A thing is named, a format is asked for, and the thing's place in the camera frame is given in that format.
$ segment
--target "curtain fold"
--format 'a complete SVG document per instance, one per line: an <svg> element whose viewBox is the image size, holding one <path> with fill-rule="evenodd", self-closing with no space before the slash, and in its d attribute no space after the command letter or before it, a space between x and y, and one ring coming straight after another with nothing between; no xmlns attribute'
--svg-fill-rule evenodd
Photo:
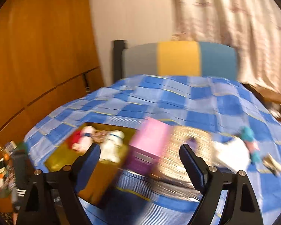
<svg viewBox="0 0 281 225"><path fill-rule="evenodd" d="M281 10L274 0L174 0L173 40L236 49L238 80L281 92Z"/></svg>

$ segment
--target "bed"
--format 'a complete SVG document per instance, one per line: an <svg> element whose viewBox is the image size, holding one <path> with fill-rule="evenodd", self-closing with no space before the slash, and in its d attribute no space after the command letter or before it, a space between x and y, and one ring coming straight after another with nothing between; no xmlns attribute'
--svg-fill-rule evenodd
<svg viewBox="0 0 281 225"><path fill-rule="evenodd" d="M200 128L220 142L238 133L241 126L250 126L261 156L269 152L281 164L281 123L242 84L217 77L137 75L122 79L57 108L24 141L34 166L47 172L44 161L82 123L138 129L147 116L169 125ZM272 224L281 213L281 175L275 177L262 164L250 165L247 174L264 224ZM219 222L224 201L223 191L213 224ZM157 195L145 178L125 170L104 210L82 199L81 203L93 224L112 225L187 224L198 205Z"/></svg>

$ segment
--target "pink box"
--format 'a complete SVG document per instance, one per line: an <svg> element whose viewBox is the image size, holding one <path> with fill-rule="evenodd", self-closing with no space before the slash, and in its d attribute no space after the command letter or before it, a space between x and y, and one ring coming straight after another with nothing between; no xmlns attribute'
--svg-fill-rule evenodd
<svg viewBox="0 0 281 225"><path fill-rule="evenodd" d="M148 175L158 162L172 133L172 126L153 118L146 118L130 141L126 169Z"/></svg>

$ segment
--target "metal bolt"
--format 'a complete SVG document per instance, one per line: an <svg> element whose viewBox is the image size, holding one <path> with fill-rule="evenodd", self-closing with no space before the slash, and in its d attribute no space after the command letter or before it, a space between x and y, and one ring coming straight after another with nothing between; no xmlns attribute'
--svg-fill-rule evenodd
<svg viewBox="0 0 281 225"><path fill-rule="evenodd" d="M239 173L239 175L241 175L241 176L243 176L243 177L246 175L246 172L245 172L245 171L243 171L243 170L239 170L239 172L238 172L238 173Z"/></svg>
<svg viewBox="0 0 281 225"><path fill-rule="evenodd" d="M214 172L216 172L217 168L215 166L210 166L209 170L214 173Z"/></svg>
<svg viewBox="0 0 281 225"><path fill-rule="evenodd" d="M42 170L37 169L34 171L34 175L40 175L42 173Z"/></svg>
<svg viewBox="0 0 281 225"><path fill-rule="evenodd" d="M70 165L66 165L66 166L64 166L64 171L70 171L71 169L72 169L72 167L70 166Z"/></svg>

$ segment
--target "white cloth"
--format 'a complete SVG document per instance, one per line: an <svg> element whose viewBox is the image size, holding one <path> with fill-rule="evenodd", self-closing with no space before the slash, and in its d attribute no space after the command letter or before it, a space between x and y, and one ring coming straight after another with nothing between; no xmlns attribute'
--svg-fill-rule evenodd
<svg viewBox="0 0 281 225"><path fill-rule="evenodd" d="M281 92L281 10L274 0L174 0L173 40L236 49L238 81Z"/></svg>
<svg viewBox="0 0 281 225"><path fill-rule="evenodd" d="M226 167L234 173L239 170L246 172L251 163L249 150L238 137L225 144L214 141L212 163L217 167Z"/></svg>

